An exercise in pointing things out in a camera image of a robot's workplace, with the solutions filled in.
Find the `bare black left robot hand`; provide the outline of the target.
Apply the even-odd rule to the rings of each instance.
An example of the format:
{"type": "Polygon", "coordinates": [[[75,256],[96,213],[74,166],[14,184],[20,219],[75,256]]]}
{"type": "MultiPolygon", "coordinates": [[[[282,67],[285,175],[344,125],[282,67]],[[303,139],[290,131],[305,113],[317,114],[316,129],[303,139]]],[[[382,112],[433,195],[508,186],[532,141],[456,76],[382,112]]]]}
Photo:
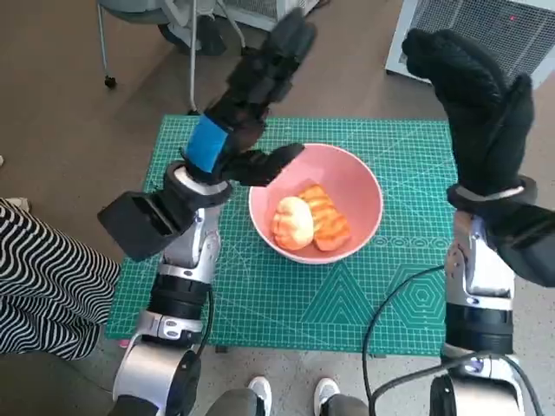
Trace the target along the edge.
{"type": "Polygon", "coordinates": [[[227,90],[200,116],[181,151],[192,178],[208,185],[266,186],[304,150],[298,144],[271,153],[253,147],[264,134],[271,105],[291,90],[316,36],[316,26],[296,7],[259,49],[239,61],[226,80],[227,90]]]}

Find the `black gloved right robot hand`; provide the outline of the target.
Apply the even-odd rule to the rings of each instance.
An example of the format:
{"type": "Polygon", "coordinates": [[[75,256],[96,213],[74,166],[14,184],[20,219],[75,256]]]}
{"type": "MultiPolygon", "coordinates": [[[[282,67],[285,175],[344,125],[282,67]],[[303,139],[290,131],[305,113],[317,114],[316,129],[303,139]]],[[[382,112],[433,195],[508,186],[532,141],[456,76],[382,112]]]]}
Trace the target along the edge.
{"type": "Polygon", "coordinates": [[[402,51],[408,72],[432,83],[447,115],[459,185],[481,197],[521,187],[534,119],[530,76],[507,82],[483,47],[449,29],[411,29],[402,51]]]}

